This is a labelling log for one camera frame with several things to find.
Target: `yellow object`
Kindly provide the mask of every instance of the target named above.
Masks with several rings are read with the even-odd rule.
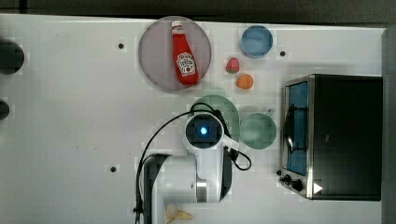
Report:
[[[166,223],[169,223],[175,219],[192,219],[192,216],[188,213],[177,211],[176,215],[173,215],[168,209],[165,210]]]

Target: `oven handle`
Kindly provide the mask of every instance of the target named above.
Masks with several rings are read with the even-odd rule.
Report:
[[[294,136],[294,111],[296,110],[303,110],[305,113],[308,111],[308,107],[297,107],[295,105],[290,105],[288,109],[288,114],[286,116],[286,120],[284,123],[284,133],[283,137],[286,142],[286,146],[288,147],[288,150],[290,153],[293,153],[295,150],[306,150],[306,148],[302,147],[294,147],[293,146],[293,136]]]

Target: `blue light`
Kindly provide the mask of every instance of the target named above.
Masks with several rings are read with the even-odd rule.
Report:
[[[206,127],[202,127],[201,128],[201,134],[203,134],[203,135],[207,134],[207,128]]]

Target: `oven window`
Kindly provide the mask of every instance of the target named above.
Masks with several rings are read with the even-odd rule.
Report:
[[[308,83],[302,82],[292,85],[289,88],[289,108],[294,105],[296,108],[308,106]],[[307,113],[306,110],[294,110],[294,132],[293,151],[288,150],[287,169],[306,175],[306,135],[307,135]]]

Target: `blue bowl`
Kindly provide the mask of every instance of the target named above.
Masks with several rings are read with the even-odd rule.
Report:
[[[270,51],[273,37],[267,28],[254,25],[246,29],[242,35],[241,46],[250,58],[260,58]]]

